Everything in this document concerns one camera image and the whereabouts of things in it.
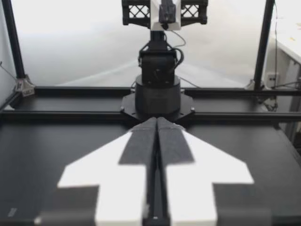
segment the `black table surface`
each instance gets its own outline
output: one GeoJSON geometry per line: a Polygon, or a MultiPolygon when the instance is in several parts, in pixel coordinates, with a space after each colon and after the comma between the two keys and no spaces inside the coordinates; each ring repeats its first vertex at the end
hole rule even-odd
{"type": "MultiPolygon", "coordinates": [[[[28,99],[20,109],[41,110],[46,102],[28,99]]],[[[59,104],[63,110],[67,107],[59,104]]],[[[198,111],[258,111],[253,100],[197,101],[198,111]]],[[[106,110],[116,110],[108,105],[106,110]]],[[[185,124],[187,132],[244,161],[272,212],[276,225],[301,225],[300,158],[282,130],[272,125],[185,124]]],[[[91,153],[130,129],[123,123],[0,122],[0,225],[1,222],[33,223],[45,199],[56,189],[66,165],[91,153]],[[9,217],[12,208],[17,211],[9,217]]]]}

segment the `black metal rail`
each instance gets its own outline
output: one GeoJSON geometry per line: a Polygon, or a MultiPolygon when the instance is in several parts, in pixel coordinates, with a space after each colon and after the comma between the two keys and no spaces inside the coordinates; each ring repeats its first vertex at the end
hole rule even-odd
{"type": "Polygon", "coordinates": [[[2,0],[2,5],[3,5],[5,20],[6,20],[7,29],[8,29],[8,36],[9,36],[11,51],[12,51],[13,59],[14,59],[14,63],[15,63],[16,76],[19,79],[23,79],[26,77],[26,74],[24,71],[22,54],[21,54],[21,50],[20,50],[18,33],[17,33],[17,29],[16,29],[14,12],[13,12],[11,0],[2,0]]]}
{"type": "MultiPolygon", "coordinates": [[[[32,111],[4,111],[0,119],[5,121],[44,121],[44,122],[98,122],[98,121],[136,121],[120,112],[32,112],[32,111]]],[[[301,121],[301,113],[223,113],[207,112],[195,113],[181,119],[180,122],[264,122],[281,123],[301,121]]]]}
{"type": "Polygon", "coordinates": [[[261,37],[259,42],[259,50],[255,68],[254,82],[255,90],[261,89],[261,79],[264,70],[265,57],[267,53],[267,47],[269,42],[269,33],[271,28],[271,20],[273,16],[275,0],[266,0],[264,17],[262,22],[261,37]]]}

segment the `vertical black pole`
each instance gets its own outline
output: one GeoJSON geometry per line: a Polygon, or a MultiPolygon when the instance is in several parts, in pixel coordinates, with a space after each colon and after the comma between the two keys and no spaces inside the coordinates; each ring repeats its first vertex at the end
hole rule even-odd
{"type": "Polygon", "coordinates": [[[257,63],[255,69],[255,76],[254,76],[255,90],[260,90],[261,88],[261,79],[262,79],[265,56],[266,56],[268,42],[269,42],[269,32],[271,28],[271,20],[273,17],[274,4],[275,4],[275,0],[266,0],[261,37],[259,43],[259,50],[257,56],[257,63]]]}
{"type": "Polygon", "coordinates": [[[23,79],[26,77],[23,67],[22,55],[19,45],[19,39],[15,24],[14,12],[11,5],[11,0],[2,0],[5,20],[8,28],[8,36],[11,46],[11,51],[13,53],[16,76],[18,79],[23,79]]]}

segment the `white bracket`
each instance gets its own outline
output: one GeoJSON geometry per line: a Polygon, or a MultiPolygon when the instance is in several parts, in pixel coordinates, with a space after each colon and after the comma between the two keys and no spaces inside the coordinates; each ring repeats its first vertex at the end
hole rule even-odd
{"type": "Polygon", "coordinates": [[[32,84],[28,76],[24,79],[17,79],[16,92],[21,92],[23,97],[34,95],[35,85],[32,84]]]}

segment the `black cable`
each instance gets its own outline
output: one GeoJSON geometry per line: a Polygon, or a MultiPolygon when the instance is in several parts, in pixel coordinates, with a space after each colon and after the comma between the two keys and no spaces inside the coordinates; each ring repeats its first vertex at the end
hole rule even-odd
{"type": "Polygon", "coordinates": [[[3,66],[2,66],[2,61],[0,61],[0,67],[9,75],[11,76],[14,80],[17,80],[17,78],[15,78],[8,70],[6,70],[3,66]]]}
{"type": "Polygon", "coordinates": [[[300,83],[300,82],[301,82],[301,81],[293,81],[293,82],[289,82],[289,83],[285,83],[285,84],[281,84],[281,85],[274,86],[274,87],[272,87],[272,89],[278,88],[278,87],[287,86],[287,85],[297,84],[297,83],[300,83]]]}
{"type": "Polygon", "coordinates": [[[183,61],[184,61],[184,53],[179,48],[174,48],[173,47],[173,49],[176,50],[176,51],[179,51],[180,54],[181,54],[180,60],[178,60],[177,63],[175,64],[175,66],[174,66],[174,69],[176,69],[181,63],[183,63],[183,61]]]}
{"type": "Polygon", "coordinates": [[[191,81],[188,81],[187,79],[184,79],[184,78],[182,78],[182,77],[180,77],[180,76],[178,76],[181,80],[183,80],[183,81],[185,81],[185,82],[187,82],[187,83],[189,83],[190,85],[193,85],[194,87],[196,87],[196,88],[200,88],[201,89],[201,87],[200,86],[198,86],[198,85],[196,85],[196,84],[194,84],[194,83],[192,83],[191,81]]]}
{"type": "Polygon", "coordinates": [[[276,0],[274,2],[275,10],[276,10],[276,22],[275,22],[275,45],[276,45],[276,52],[275,52],[275,80],[274,86],[277,85],[277,73],[278,73],[278,33],[277,33],[277,25],[278,25],[278,8],[276,4],[276,0]]]}
{"type": "Polygon", "coordinates": [[[136,81],[133,82],[133,84],[131,85],[131,88],[134,88],[136,84],[136,81]]]}

